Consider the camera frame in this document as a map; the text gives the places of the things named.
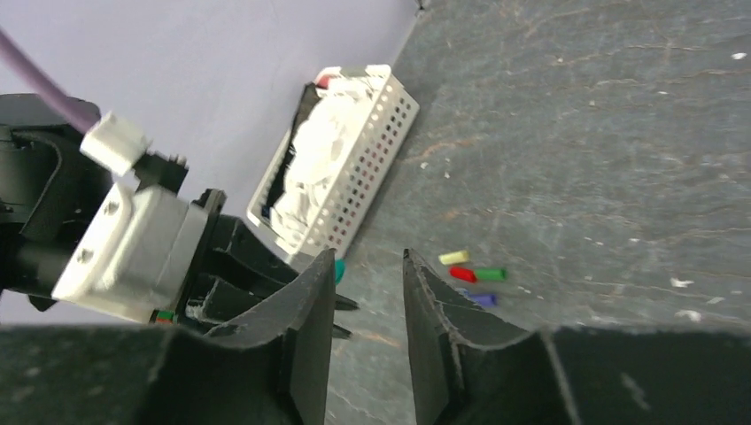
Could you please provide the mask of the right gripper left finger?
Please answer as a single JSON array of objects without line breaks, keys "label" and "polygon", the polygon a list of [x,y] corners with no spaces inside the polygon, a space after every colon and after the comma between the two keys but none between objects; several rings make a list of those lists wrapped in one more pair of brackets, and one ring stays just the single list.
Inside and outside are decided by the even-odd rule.
[{"label": "right gripper left finger", "polygon": [[334,253],[201,336],[175,325],[4,326],[4,424],[321,424]]}]

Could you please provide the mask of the purple marker cap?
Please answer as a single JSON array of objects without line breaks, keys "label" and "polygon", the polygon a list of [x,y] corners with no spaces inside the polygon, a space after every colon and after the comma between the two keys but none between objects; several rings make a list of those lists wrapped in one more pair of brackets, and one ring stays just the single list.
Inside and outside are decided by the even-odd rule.
[{"label": "purple marker cap", "polygon": [[461,294],[465,298],[482,307],[494,307],[498,305],[497,297],[494,293],[472,293],[463,291]]}]

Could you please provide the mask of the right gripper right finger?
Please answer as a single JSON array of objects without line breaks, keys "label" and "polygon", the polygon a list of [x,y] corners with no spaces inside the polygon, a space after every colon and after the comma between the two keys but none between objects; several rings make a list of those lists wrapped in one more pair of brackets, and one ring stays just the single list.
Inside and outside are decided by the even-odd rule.
[{"label": "right gripper right finger", "polygon": [[420,424],[747,424],[750,334],[740,328],[519,328],[403,254]]}]

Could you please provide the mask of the red marker cap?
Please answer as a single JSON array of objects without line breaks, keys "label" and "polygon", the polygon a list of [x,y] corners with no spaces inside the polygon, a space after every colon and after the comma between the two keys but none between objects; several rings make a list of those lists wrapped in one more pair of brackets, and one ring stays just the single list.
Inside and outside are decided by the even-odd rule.
[{"label": "red marker cap", "polygon": [[450,267],[448,272],[451,277],[461,280],[463,282],[469,282],[469,283],[477,282],[475,271],[472,269],[469,269],[466,267]]}]

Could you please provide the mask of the green marker cap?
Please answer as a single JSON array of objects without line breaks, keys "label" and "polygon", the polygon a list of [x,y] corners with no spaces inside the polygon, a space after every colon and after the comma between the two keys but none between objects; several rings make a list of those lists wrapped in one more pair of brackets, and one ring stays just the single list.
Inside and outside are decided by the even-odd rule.
[{"label": "green marker cap", "polygon": [[476,268],[473,270],[478,281],[503,282],[507,279],[507,271],[504,268]]}]

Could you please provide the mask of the yellow marker cap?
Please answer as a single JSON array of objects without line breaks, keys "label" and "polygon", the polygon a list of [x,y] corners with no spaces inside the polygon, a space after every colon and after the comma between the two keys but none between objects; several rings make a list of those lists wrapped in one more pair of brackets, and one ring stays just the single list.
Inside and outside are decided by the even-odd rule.
[{"label": "yellow marker cap", "polygon": [[452,251],[440,254],[438,260],[442,265],[452,266],[469,262],[470,256],[467,250]]}]

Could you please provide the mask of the teal marker cap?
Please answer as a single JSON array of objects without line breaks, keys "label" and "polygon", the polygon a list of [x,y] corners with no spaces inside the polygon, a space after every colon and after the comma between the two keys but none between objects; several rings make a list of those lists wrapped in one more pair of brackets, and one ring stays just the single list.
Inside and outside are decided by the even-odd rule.
[{"label": "teal marker cap", "polygon": [[336,259],[334,262],[335,267],[335,284],[338,285],[344,277],[346,265],[343,259]]}]

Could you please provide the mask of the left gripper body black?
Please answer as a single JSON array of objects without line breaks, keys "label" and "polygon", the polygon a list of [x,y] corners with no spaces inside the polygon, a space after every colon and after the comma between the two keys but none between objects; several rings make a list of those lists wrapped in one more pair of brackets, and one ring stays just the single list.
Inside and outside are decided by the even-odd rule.
[{"label": "left gripper body black", "polygon": [[[183,158],[150,149],[145,134],[112,113],[76,129],[34,94],[1,97],[1,289],[25,295],[38,311],[51,296],[111,187],[152,186],[178,198]],[[208,189],[187,201],[207,224],[176,302],[147,323],[206,333],[251,309],[297,278],[245,223],[222,213],[225,193]]]}]

